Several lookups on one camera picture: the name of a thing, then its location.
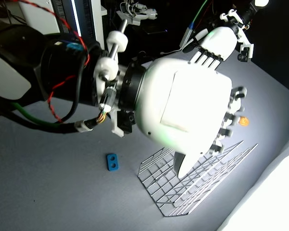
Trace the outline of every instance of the table surface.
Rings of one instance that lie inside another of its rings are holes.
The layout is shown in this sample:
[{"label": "table surface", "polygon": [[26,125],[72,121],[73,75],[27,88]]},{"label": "table surface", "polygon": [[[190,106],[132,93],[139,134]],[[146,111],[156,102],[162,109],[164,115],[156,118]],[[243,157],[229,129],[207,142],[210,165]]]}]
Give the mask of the table surface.
[{"label": "table surface", "polygon": [[[218,70],[234,87],[248,88],[243,105],[250,125],[235,126],[224,144],[244,140],[242,149],[259,146],[191,215],[164,218],[138,180],[139,164],[161,146],[136,126],[121,139],[111,133],[109,120],[92,132],[61,135],[0,117],[0,231],[216,230],[289,139],[289,91],[236,56],[234,52]],[[59,115],[71,106],[58,99],[53,104]],[[53,121],[45,102],[26,109]],[[97,109],[80,105],[71,121],[97,114]],[[109,153],[118,155],[118,171],[107,170]]]}]

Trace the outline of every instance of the red wire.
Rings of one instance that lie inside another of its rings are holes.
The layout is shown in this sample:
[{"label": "red wire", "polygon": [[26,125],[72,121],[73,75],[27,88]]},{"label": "red wire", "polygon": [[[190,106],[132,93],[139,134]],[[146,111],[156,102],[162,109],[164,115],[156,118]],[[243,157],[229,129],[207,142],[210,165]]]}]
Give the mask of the red wire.
[{"label": "red wire", "polygon": [[202,17],[201,17],[199,23],[198,23],[197,26],[195,27],[195,30],[198,28],[198,26],[199,26],[200,23],[202,22],[202,19],[204,18],[204,15],[207,13],[209,7],[212,5],[212,2],[213,2],[213,1],[211,1],[211,3],[210,3],[210,4],[208,5],[208,7],[206,8],[206,10],[205,10],[205,12],[203,13],[203,15],[202,15]]},{"label": "red wire", "polygon": [[[56,15],[54,12],[50,11],[49,9],[45,8],[45,7],[42,7],[40,5],[37,5],[36,3],[33,3],[33,2],[30,2],[28,0],[13,0],[13,1],[20,1],[20,2],[23,2],[25,4],[29,4],[29,5],[32,5],[34,7],[37,7],[37,8],[40,8],[44,11],[47,11],[48,13],[51,13],[53,16],[55,16],[58,20],[60,20],[66,27],[69,31],[73,31],[71,26],[67,23],[67,21],[63,18],[60,18],[58,15]],[[78,40],[80,41],[81,45],[83,46],[83,49],[84,51],[88,54],[87,55],[87,60],[84,64],[84,66],[86,66],[89,61],[90,61],[90,55],[89,55],[89,52],[88,52],[88,49],[87,49],[87,46],[86,44],[84,43],[84,41],[82,40],[82,38],[78,35],[78,33],[76,31],[73,31],[74,35],[76,36],[76,38],[78,38]],[[48,100],[47,100],[47,103],[48,103],[48,107],[49,109],[51,110],[53,116],[60,122],[62,123],[62,120],[61,118],[55,113],[54,111],[54,107],[51,105],[51,99],[53,97],[53,94],[54,94],[54,90],[59,87],[59,86],[62,86],[63,84],[65,84],[65,82],[71,78],[75,77],[75,75],[73,76],[68,76],[64,81],[62,81],[61,83],[58,83],[57,85],[53,86],[53,90],[52,92],[50,93],[49,97],[48,97]]]},{"label": "red wire", "polygon": [[74,78],[76,75],[72,75],[72,76],[68,76],[65,78],[64,81],[62,81],[61,83],[58,83],[56,85],[53,86],[53,89],[52,89],[52,92],[50,93],[48,99],[47,99],[47,103],[48,103],[48,107],[50,109],[50,111],[52,112],[52,115],[60,122],[60,123],[63,123],[63,121],[61,120],[61,118],[56,114],[56,112],[54,111],[54,107],[52,106],[51,104],[51,100],[52,100],[52,97],[53,97],[53,94],[54,94],[54,90],[60,86],[62,86],[63,84],[66,83],[66,81],[68,81],[69,79],[72,79]]}]

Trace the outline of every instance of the orange object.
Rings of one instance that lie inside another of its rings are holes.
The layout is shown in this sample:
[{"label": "orange object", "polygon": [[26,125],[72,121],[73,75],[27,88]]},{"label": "orange object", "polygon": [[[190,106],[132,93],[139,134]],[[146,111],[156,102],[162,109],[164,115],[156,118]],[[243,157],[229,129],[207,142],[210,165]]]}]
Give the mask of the orange object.
[{"label": "orange object", "polygon": [[250,123],[249,119],[247,119],[245,116],[241,116],[239,124],[246,127]]}]

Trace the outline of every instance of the light strip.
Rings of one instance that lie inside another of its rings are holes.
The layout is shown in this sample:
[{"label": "light strip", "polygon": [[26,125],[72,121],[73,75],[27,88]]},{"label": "light strip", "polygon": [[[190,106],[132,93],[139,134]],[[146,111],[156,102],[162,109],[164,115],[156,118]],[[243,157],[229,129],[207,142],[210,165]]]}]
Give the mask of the light strip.
[{"label": "light strip", "polygon": [[74,12],[74,18],[75,18],[75,21],[76,21],[77,32],[78,32],[78,35],[81,36],[80,26],[79,26],[78,16],[77,16],[77,10],[76,10],[76,5],[75,5],[75,1],[74,0],[72,0],[72,7],[73,7],[73,12]]}]

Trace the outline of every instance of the wire basket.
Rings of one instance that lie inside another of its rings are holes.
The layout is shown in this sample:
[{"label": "wire basket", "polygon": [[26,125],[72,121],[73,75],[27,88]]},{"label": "wire basket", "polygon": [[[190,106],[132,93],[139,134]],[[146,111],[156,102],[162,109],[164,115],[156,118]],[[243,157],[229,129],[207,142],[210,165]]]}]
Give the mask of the wire basket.
[{"label": "wire basket", "polygon": [[182,179],[173,170],[174,150],[163,148],[140,164],[138,178],[165,217],[190,214],[258,145],[235,155],[241,143],[206,153]]}]

